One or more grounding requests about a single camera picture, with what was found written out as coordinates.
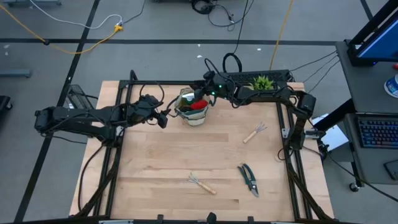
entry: gray floor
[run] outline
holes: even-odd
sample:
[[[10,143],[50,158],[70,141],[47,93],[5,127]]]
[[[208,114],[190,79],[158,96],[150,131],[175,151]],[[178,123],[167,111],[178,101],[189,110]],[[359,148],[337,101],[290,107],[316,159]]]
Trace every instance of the gray floor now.
[[[185,2],[157,4],[148,0],[141,17],[127,24],[115,39],[235,39],[239,30],[228,32],[213,27],[206,16],[192,11]],[[239,17],[243,1],[220,1]],[[386,0],[367,0],[372,13]],[[55,17],[85,23],[93,0],[64,0],[63,6],[47,6]],[[125,18],[137,13],[142,1],[102,0],[93,24],[107,15],[120,13]],[[288,0],[257,0],[245,20],[242,38],[276,40]],[[80,38],[82,27],[51,21],[36,9],[10,9],[22,22],[46,38]],[[212,15],[225,22],[223,12]],[[0,38],[31,38],[4,12],[0,12]],[[91,30],[88,38],[100,39],[113,30],[116,19],[103,28]],[[351,38],[367,22],[360,0],[296,0],[287,22],[283,40],[343,40]],[[77,44],[61,44],[74,51]],[[73,83],[88,94],[98,95],[103,80],[127,79],[134,69],[141,80],[192,80],[206,71],[203,58],[221,67],[225,53],[234,45],[201,44],[103,44],[84,54],[76,68]],[[244,70],[267,70],[273,45],[240,45],[237,54]],[[332,51],[332,46],[281,45],[273,69],[295,68]],[[0,45],[1,68],[29,68],[30,79],[1,78],[0,95],[12,97],[14,108],[0,129],[0,223],[12,222],[23,196],[43,139],[34,131],[34,111],[57,103],[73,56],[54,51],[42,44]],[[322,63],[294,72],[303,81]],[[231,62],[231,71],[236,70]],[[327,67],[305,83],[311,89]],[[312,92],[318,99],[315,116],[331,112],[349,98],[341,66],[335,66]],[[68,137],[85,141],[81,136]],[[84,146],[53,140],[42,173],[29,204],[25,220],[66,217],[72,202]],[[353,179],[330,161],[325,162],[325,175],[336,218],[347,222],[398,223],[397,204],[369,187],[352,193],[347,188]],[[397,186],[378,185],[398,197]]]

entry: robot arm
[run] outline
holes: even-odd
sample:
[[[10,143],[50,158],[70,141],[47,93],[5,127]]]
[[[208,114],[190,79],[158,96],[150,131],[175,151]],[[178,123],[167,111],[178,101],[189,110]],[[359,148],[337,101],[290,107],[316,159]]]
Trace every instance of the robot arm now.
[[[127,128],[157,119],[158,125],[165,128],[169,110],[156,112],[156,108],[161,104],[163,102],[159,102],[154,96],[145,95],[135,103],[107,106],[99,110],[49,107],[35,112],[34,128],[41,135],[56,131],[84,134],[98,138],[105,146],[114,147],[118,126]],[[100,122],[103,126],[93,126],[91,122]]]
[[[203,76],[204,80],[195,81],[191,88],[195,90],[195,99],[200,100],[204,95],[213,95],[231,102],[232,107],[249,105],[254,102],[279,102],[286,106],[296,115],[297,120],[294,128],[290,130],[287,138],[287,146],[292,149],[301,149],[305,139],[304,126],[311,118],[316,98],[304,91],[295,91],[284,84],[279,89],[257,91],[235,83],[228,77],[216,74],[214,71],[207,72]],[[291,97],[298,99],[295,106],[291,102]]]

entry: black desk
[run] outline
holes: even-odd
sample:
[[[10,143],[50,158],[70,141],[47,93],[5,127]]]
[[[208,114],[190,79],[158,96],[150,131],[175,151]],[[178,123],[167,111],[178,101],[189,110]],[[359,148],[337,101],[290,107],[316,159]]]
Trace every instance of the black desk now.
[[[373,67],[353,67],[348,58],[348,47],[345,42],[337,42],[336,49],[347,80],[351,99],[343,103],[315,127],[326,131],[340,121],[344,121],[349,147],[342,146],[331,152],[341,154],[341,150],[351,149],[352,155],[343,161],[352,161],[354,174],[374,184],[398,184],[392,180],[383,167],[383,163],[398,159],[397,149],[366,149],[360,146],[356,127],[355,113],[376,113],[398,115],[398,99],[388,95],[384,90],[384,82],[393,77],[397,70],[392,62],[379,62]],[[358,187],[363,184],[356,181]]]

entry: yellow cable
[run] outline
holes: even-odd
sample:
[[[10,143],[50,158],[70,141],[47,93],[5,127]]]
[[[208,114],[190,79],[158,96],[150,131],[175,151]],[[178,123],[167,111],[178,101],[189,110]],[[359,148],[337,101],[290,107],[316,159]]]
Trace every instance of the yellow cable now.
[[[83,54],[83,53],[86,53],[86,52],[89,52],[89,51],[93,50],[98,44],[103,43],[103,42],[109,40],[109,39],[112,38],[117,32],[119,32],[120,30],[123,29],[123,28],[119,29],[118,27],[121,27],[121,26],[116,25],[116,26],[115,26],[115,30],[113,31],[113,33],[112,33],[111,35],[109,35],[109,37],[107,37],[107,38],[105,38],[105,39],[99,41],[98,43],[96,43],[95,45],[93,45],[92,47],[90,47],[89,49],[83,50],[83,51],[81,51],[81,52],[69,52],[69,51],[64,50],[64,49],[58,47],[57,45],[53,45],[53,44],[50,45],[50,47],[52,47],[52,48],[54,48],[54,49],[57,49],[57,50],[60,50],[60,51],[62,51],[62,52],[64,52],[64,53],[67,53],[67,54],[74,54],[74,55],[76,55],[76,54]]]
[[[284,22],[282,23],[282,27],[280,28],[279,37],[278,37],[278,40],[276,41],[276,45],[275,45],[275,48],[274,48],[274,53],[272,53],[271,64],[269,65],[269,70],[272,70],[272,64],[274,63],[274,57],[275,57],[275,54],[276,54],[276,50],[278,49],[279,41],[282,38],[282,34],[284,32],[284,29],[285,29],[286,21],[287,21],[287,18],[289,17],[290,10],[292,9],[292,6],[293,6],[293,0],[290,0],[289,9],[286,12],[286,16],[285,16]]]
[[[35,32],[31,31],[28,27],[26,27],[23,23],[21,23],[17,18],[15,18],[14,15],[11,14],[11,12],[9,12],[4,6],[2,6],[0,4],[0,8],[2,10],[4,10],[9,16],[11,16],[11,18],[13,18],[19,25],[21,25],[23,28],[25,28],[25,30],[27,30],[28,32],[30,32],[33,36],[35,36],[37,39],[41,40],[42,42],[45,42],[45,40],[43,38],[41,38],[41,36],[35,34]]]
[[[11,18],[14,19],[14,20],[15,20],[19,25],[21,25],[25,30],[27,30],[27,31],[30,32],[33,36],[35,36],[37,39],[39,39],[39,40],[41,40],[43,43],[45,43],[45,39],[44,39],[43,37],[37,35],[37,34],[36,34],[35,32],[33,32],[33,31],[31,31],[28,27],[26,27],[20,20],[18,20],[14,15],[12,15],[11,12],[9,12],[9,11],[8,11],[4,6],[2,6],[1,4],[0,4],[0,8],[1,8],[2,10],[4,10],[9,16],[11,16]],[[62,52],[64,52],[64,53],[67,53],[67,54],[83,54],[83,53],[86,53],[86,52],[89,52],[89,51],[93,50],[98,44],[103,43],[103,42],[109,40],[109,39],[112,38],[117,32],[119,32],[119,31],[121,31],[121,30],[123,30],[123,27],[121,27],[121,26],[119,26],[119,25],[115,25],[114,31],[113,31],[113,33],[112,33],[111,35],[109,35],[109,37],[107,37],[107,38],[105,38],[105,39],[99,41],[98,43],[96,43],[95,45],[93,45],[92,47],[90,47],[89,49],[83,50],[83,51],[81,51],[81,52],[70,52],[70,51],[64,50],[64,49],[62,49],[62,48],[60,48],[60,47],[58,47],[58,46],[56,46],[56,45],[53,45],[53,44],[51,44],[50,46],[51,46],[52,48],[54,48],[54,49],[60,50],[60,51],[62,51]]]

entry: red object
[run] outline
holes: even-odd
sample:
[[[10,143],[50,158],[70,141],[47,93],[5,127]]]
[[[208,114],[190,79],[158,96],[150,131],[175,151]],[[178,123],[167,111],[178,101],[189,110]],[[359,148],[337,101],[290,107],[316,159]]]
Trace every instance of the red object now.
[[[208,103],[206,100],[200,100],[200,101],[197,101],[196,103],[192,103],[191,108],[193,110],[200,110],[200,109],[205,108],[207,106],[207,104]]]

